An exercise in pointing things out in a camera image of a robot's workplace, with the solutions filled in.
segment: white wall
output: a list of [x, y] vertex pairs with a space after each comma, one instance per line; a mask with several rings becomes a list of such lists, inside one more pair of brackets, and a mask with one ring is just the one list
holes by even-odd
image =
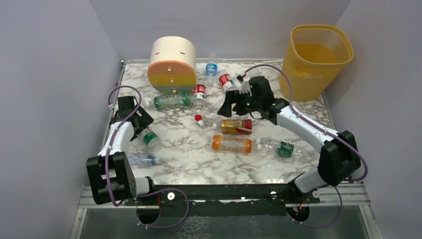
[[352, 0], [338, 27], [355, 58], [327, 90], [337, 128], [355, 134], [368, 161], [385, 239], [421, 235], [421, 12], [422, 1]]
[[350, 0], [91, 0], [119, 56], [149, 59], [160, 37], [190, 40], [199, 58], [283, 58], [301, 24], [335, 25]]
[[88, 0], [2, 0], [0, 22], [0, 238], [68, 238], [120, 58]]

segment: marble surface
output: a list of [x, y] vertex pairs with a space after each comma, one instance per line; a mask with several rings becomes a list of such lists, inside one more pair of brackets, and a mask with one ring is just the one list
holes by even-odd
[[[250, 66], [253, 64], [222, 63], [219, 64], [219, 71], [227, 71], [234, 77]], [[288, 129], [273, 125], [267, 120], [253, 119], [253, 133], [249, 138], [255, 141], [258, 137], [272, 137], [293, 143], [303, 147], [303, 157], [282, 159], [274, 154], [256, 150], [249, 154], [212, 151], [211, 138], [218, 132], [209, 127], [197, 126], [192, 105], [162, 110], [146, 107], [146, 100], [152, 100], [160, 95], [148, 81], [147, 68], [148, 64], [126, 65], [122, 85], [133, 86], [141, 92], [142, 107], [154, 118], [150, 128], [160, 137], [161, 145], [150, 149], [137, 138], [130, 143], [128, 151], [154, 153], [160, 157], [162, 163], [143, 167], [130, 160], [135, 177], [150, 176], [155, 184], [287, 183], [302, 172], [318, 165], [319, 154], [308, 143]], [[204, 63], [197, 64], [198, 83], [207, 87], [205, 105], [207, 109], [221, 99], [224, 91], [217, 79], [215, 81], [206, 79], [204, 70]], [[252, 70], [249, 75], [265, 76], [270, 81], [275, 97], [282, 97], [278, 72], [271, 68], [259, 68]], [[125, 88], [121, 89], [118, 95], [137, 97], [134, 91]], [[331, 127], [322, 96], [311, 102], [294, 102], [294, 106], [321, 124]]]

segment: yellow trash bin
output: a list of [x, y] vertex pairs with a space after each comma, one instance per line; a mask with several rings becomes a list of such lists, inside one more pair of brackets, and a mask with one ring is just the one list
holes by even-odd
[[[282, 70], [293, 87], [294, 101], [315, 100], [353, 58], [347, 36], [335, 26], [300, 25], [293, 28]], [[290, 96], [280, 75], [281, 93]]]

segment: yellow stripe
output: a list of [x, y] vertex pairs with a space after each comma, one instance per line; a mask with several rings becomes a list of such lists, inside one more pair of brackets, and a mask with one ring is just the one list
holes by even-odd
[[149, 82], [153, 86], [188, 86], [196, 85], [196, 74], [181, 74], [181, 75], [148, 75]]

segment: orange bottle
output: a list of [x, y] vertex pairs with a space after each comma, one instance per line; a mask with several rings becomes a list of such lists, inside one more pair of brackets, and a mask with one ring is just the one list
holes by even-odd
[[218, 151], [229, 151], [236, 153], [250, 153], [252, 141], [248, 138], [233, 138], [222, 135], [214, 135], [212, 148]]

